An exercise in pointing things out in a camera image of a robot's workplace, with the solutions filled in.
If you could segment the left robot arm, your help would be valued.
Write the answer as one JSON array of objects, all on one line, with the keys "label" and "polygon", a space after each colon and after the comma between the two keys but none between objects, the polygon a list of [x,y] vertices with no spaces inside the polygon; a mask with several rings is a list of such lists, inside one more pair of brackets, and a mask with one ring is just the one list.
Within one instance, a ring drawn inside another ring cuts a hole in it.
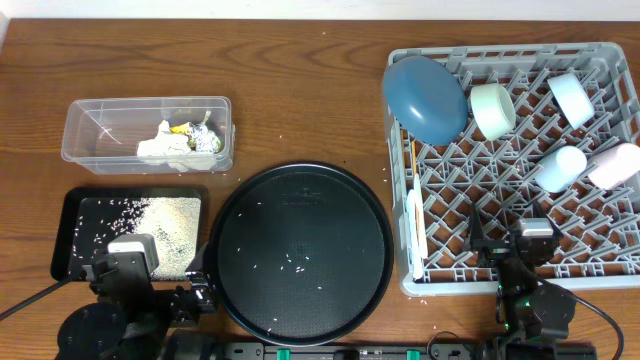
[{"label": "left robot arm", "polygon": [[97,301],[63,322],[57,357],[222,360],[222,345],[185,329],[217,310],[204,253],[200,249],[185,270],[189,289],[156,290],[151,272],[159,256],[153,237],[131,234],[111,241],[105,253],[82,267]]}]

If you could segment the light blue plastic knife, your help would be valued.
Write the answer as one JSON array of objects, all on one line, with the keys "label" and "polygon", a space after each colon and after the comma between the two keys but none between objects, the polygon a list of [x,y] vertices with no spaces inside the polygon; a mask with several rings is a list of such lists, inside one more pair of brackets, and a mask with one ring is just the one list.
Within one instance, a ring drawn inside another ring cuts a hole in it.
[{"label": "light blue plastic knife", "polygon": [[406,210],[409,218],[409,233],[411,241],[412,277],[414,280],[422,279],[424,276],[423,262],[420,255],[420,248],[417,234],[415,192],[410,190],[407,193]]}]

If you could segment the teal bowl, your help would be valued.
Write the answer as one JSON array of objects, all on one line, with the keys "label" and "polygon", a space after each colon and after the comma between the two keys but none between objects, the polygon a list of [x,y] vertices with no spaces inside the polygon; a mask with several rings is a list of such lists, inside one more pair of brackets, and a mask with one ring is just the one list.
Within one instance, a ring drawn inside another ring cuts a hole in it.
[{"label": "teal bowl", "polygon": [[473,87],[470,104],[476,125],[487,140],[494,141],[515,128],[515,108],[502,85],[494,83]]}]

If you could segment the pink cup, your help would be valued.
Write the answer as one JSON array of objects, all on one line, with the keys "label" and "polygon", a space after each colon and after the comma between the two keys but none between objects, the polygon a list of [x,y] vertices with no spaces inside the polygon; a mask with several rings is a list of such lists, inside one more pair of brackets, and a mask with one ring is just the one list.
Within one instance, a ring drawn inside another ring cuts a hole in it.
[{"label": "pink cup", "polygon": [[639,171],[639,147],[622,143],[592,156],[589,165],[593,170],[587,175],[597,187],[611,190]]}]

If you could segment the pile of white rice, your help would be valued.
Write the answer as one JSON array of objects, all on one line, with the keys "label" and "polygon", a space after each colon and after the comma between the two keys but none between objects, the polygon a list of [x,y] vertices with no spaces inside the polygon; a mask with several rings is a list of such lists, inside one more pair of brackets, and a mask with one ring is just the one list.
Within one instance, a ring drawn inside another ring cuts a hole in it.
[{"label": "pile of white rice", "polygon": [[147,233],[154,237],[159,266],[154,281],[183,281],[196,255],[202,200],[178,197],[86,197],[62,216],[57,247],[62,272],[70,275],[95,260],[121,235]]}]

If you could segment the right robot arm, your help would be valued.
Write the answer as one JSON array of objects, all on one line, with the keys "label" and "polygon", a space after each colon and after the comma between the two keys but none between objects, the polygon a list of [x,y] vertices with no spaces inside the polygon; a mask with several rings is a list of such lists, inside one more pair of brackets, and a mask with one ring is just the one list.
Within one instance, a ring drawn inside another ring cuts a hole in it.
[{"label": "right robot arm", "polygon": [[476,359],[557,359],[557,342],[568,338],[576,301],[535,273],[554,257],[562,233],[539,203],[532,212],[500,239],[483,230],[478,210],[471,212],[464,249],[478,255],[478,267],[497,271],[496,321],[506,328],[476,348]]}]

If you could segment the silver foil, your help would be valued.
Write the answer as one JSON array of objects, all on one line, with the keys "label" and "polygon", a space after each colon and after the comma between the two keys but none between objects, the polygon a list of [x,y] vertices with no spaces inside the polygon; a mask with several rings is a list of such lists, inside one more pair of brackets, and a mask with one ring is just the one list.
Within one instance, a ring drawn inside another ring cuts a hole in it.
[{"label": "silver foil", "polygon": [[211,116],[211,111],[205,112],[201,122],[193,124],[191,127],[190,147],[200,153],[217,153],[222,146],[222,142],[213,130],[207,127],[207,121]]}]

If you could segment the white tissue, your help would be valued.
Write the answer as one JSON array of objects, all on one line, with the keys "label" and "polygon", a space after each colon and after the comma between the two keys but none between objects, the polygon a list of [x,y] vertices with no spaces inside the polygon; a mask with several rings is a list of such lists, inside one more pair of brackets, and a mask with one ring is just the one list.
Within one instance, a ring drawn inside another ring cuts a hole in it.
[{"label": "white tissue", "polygon": [[187,145],[187,137],[172,134],[170,127],[173,126],[170,126],[168,121],[163,121],[158,126],[158,132],[153,139],[138,143],[136,155],[141,161],[151,165],[167,164],[179,172],[205,171],[217,163],[216,153],[200,153],[192,150]]}]

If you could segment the yellow snack wrapper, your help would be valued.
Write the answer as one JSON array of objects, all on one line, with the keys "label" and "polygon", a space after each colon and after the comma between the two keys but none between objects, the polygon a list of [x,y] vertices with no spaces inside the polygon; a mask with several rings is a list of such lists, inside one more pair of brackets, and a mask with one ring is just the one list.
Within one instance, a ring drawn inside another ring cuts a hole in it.
[{"label": "yellow snack wrapper", "polygon": [[181,125],[173,126],[169,128],[172,134],[184,135],[187,137],[187,145],[195,150],[197,143],[194,138],[195,126],[191,122],[187,122]]}]

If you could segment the dark blue plate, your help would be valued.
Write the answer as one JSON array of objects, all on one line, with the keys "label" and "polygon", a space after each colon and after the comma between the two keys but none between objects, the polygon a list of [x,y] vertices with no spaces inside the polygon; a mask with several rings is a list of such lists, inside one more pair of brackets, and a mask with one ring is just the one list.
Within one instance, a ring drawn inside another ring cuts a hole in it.
[{"label": "dark blue plate", "polygon": [[430,58],[410,56],[390,65],[382,89],[391,113],[426,144],[446,146],[467,124],[464,90],[450,71]]}]

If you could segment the wooden chopstick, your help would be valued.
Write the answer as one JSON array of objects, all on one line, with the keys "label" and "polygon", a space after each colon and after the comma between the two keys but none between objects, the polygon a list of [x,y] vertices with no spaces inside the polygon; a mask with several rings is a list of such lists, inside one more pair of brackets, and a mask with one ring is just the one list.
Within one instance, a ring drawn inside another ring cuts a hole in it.
[{"label": "wooden chopstick", "polygon": [[421,233],[420,205],[415,198],[412,201],[413,201],[412,210],[413,210],[413,220],[414,220],[413,222],[414,224],[412,225],[414,234],[412,236],[415,242],[417,243],[416,246],[419,247],[418,244],[420,242],[420,233]]},{"label": "wooden chopstick", "polygon": [[416,146],[415,146],[415,140],[412,140],[410,143],[410,155],[411,155],[411,169],[412,169],[412,174],[415,176],[418,171],[417,171],[417,159],[416,159]]}]

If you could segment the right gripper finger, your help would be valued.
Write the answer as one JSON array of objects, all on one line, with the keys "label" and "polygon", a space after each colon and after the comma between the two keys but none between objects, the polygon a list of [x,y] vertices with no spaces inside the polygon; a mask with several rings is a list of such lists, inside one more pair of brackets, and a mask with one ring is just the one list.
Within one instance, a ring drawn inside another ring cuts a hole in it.
[{"label": "right gripper finger", "polygon": [[473,207],[469,217],[468,236],[464,242],[465,251],[490,251],[494,248],[494,241],[485,237],[480,215]]},{"label": "right gripper finger", "polygon": [[538,201],[531,201],[534,214],[532,235],[561,235],[560,229],[547,215]]}]

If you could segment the light blue small plate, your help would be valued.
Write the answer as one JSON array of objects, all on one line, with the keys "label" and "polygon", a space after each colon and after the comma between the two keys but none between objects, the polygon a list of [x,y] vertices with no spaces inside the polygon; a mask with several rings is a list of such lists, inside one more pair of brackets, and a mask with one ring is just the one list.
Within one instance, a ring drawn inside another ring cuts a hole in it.
[{"label": "light blue small plate", "polygon": [[595,109],[577,76],[563,74],[548,80],[549,88],[573,129],[578,129],[595,115]]}]

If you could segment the white cup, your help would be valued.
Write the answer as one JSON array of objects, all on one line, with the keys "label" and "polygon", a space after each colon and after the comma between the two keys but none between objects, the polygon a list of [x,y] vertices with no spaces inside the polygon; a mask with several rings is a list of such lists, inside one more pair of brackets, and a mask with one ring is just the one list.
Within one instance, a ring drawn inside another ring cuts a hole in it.
[{"label": "white cup", "polygon": [[586,155],[575,146],[563,146],[538,162],[541,171],[534,180],[550,193],[566,190],[587,167]]}]

